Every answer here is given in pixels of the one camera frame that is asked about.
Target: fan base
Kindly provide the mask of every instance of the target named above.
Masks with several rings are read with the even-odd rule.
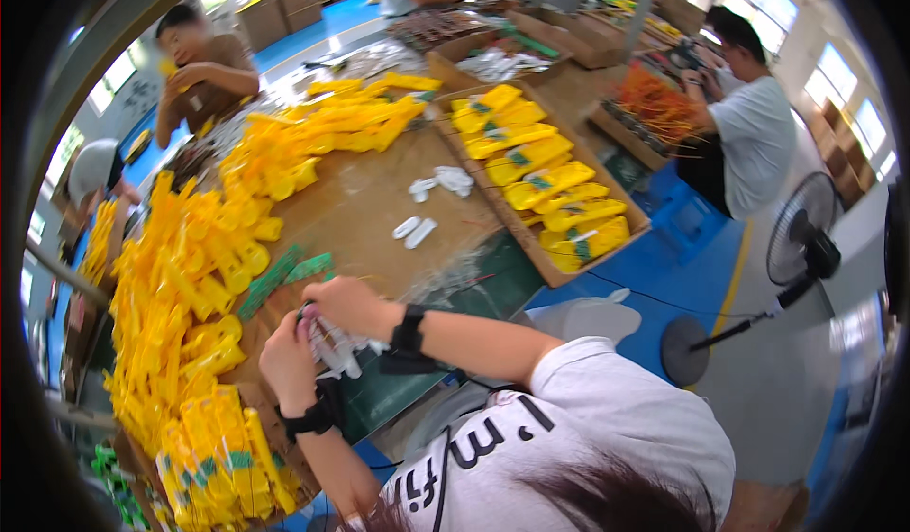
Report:
[[[708,369],[709,349],[690,350],[707,336],[701,322],[691,315],[681,315],[667,323],[661,335],[661,365],[678,388],[695,384]]]

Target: gray cap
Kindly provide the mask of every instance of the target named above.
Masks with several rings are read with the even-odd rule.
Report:
[[[69,197],[75,206],[81,205],[86,195],[108,186],[117,144],[116,139],[99,139],[79,152],[69,172],[68,183]]]

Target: stool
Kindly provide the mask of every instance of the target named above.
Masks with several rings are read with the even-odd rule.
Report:
[[[694,225],[692,234],[681,230],[675,220],[687,209],[701,215],[701,220]],[[679,181],[664,196],[661,207],[654,212],[651,226],[664,231],[664,235],[676,244],[679,249],[677,262],[679,265],[686,265],[718,235],[727,220],[726,216],[692,190],[689,185]]]

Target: brown shirt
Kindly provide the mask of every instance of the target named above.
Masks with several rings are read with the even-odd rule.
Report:
[[[249,49],[233,35],[213,37],[206,50],[210,62],[256,72]],[[208,81],[195,83],[175,98],[167,112],[167,127],[173,132],[180,125],[180,120],[187,118],[189,131],[194,134],[209,117],[217,121],[243,97]]]

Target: black wrist strap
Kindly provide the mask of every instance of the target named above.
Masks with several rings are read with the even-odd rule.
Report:
[[[281,407],[275,408],[281,423],[285,426],[285,435],[291,443],[297,443],[297,435],[316,432],[321,435],[333,425],[341,428],[345,424],[344,401],[341,396],[341,383],[336,379],[316,381],[316,398],[314,406],[309,407],[302,417],[285,417]]]
[[[437,370],[436,361],[420,353],[423,334],[418,327],[425,313],[423,306],[408,304],[401,325],[392,332],[391,348],[380,357],[382,374],[429,374]]]

